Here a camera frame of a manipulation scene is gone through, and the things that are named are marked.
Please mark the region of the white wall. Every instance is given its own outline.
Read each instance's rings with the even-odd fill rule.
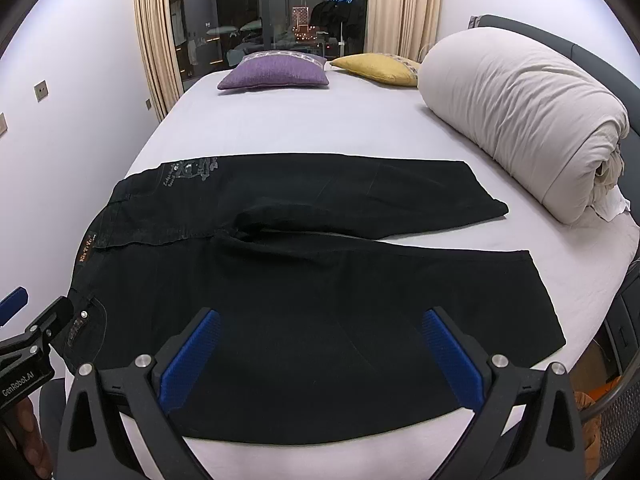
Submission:
[[[437,39],[466,29],[471,16],[496,14],[580,44],[640,86],[640,56],[603,0],[442,0]]]
[[[133,0],[39,0],[0,59],[0,298],[30,296],[0,338],[67,293],[85,230],[158,126],[133,12]]]

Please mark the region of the purple pillow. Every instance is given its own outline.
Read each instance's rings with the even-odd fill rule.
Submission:
[[[324,57],[293,50],[267,50],[244,56],[218,84],[219,90],[269,86],[327,86]]]

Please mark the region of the curtain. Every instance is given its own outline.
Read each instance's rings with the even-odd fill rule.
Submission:
[[[440,0],[369,0],[366,52],[417,60],[435,44]]]
[[[134,8],[151,101],[161,121],[183,94],[169,0],[134,0]]]

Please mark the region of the human hand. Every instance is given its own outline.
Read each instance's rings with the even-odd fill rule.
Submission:
[[[29,397],[18,402],[14,410],[18,423],[25,431],[24,441],[20,443],[24,457],[33,466],[36,475],[43,479],[50,478],[53,470],[51,453],[40,435],[38,421],[33,414],[33,404]]]

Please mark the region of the window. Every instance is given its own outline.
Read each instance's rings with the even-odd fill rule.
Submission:
[[[328,1],[170,0],[184,89],[261,50],[297,50],[328,59],[362,52],[366,0],[334,0],[314,12]]]

